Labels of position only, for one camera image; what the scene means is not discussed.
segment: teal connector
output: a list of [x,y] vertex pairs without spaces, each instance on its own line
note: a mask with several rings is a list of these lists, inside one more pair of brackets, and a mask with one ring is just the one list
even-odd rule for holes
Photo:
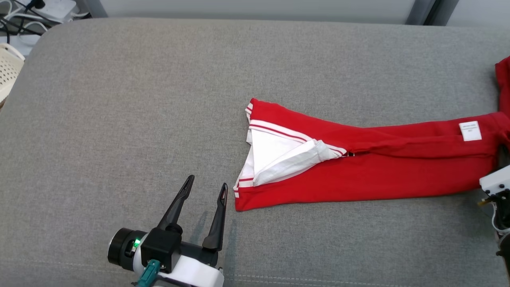
[[138,278],[138,285],[139,287],[151,287],[152,283],[156,279],[156,276],[159,273],[159,270],[161,268],[161,263],[157,260],[152,259],[147,263],[147,267],[145,267],[145,270],[143,271],[140,278]]

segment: red garment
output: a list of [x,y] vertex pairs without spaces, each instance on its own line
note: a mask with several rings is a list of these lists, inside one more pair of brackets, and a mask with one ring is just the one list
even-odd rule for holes
[[[258,186],[243,187],[253,177],[241,175],[235,187],[236,210],[441,196],[479,188],[479,179],[497,163],[498,147],[510,146],[510,57],[496,65],[496,75],[501,112],[403,126],[346,126],[252,99],[247,110],[250,122],[266,124],[250,125],[250,130],[286,138],[299,137],[292,132],[301,133],[322,140],[334,153],[346,156],[346,150],[355,156],[329,159],[290,178]],[[482,139],[464,141],[459,124],[472,121],[478,121]]]

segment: white basket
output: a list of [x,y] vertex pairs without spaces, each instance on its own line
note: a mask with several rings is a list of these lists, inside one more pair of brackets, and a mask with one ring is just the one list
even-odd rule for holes
[[13,46],[0,43],[0,107],[11,92],[25,57]]

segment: red sweatshirt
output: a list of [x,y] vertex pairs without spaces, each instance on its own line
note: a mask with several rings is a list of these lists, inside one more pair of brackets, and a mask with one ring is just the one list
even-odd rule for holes
[[500,112],[403,126],[346,126],[252,99],[236,210],[479,188],[497,164],[498,147],[510,146],[510,57],[496,65],[496,76]]

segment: gray cushion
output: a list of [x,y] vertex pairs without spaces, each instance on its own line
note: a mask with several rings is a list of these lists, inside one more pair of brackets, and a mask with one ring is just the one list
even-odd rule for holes
[[[0,112],[2,286],[129,286],[109,240],[155,226],[189,174],[179,223],[201,244],[247,155],[252,97],[364,127],[485,114],[509,47],[505,30],[326,22],[51,29]],[[247,212],[229,196],[226,286],[507,284],[477,192]]]

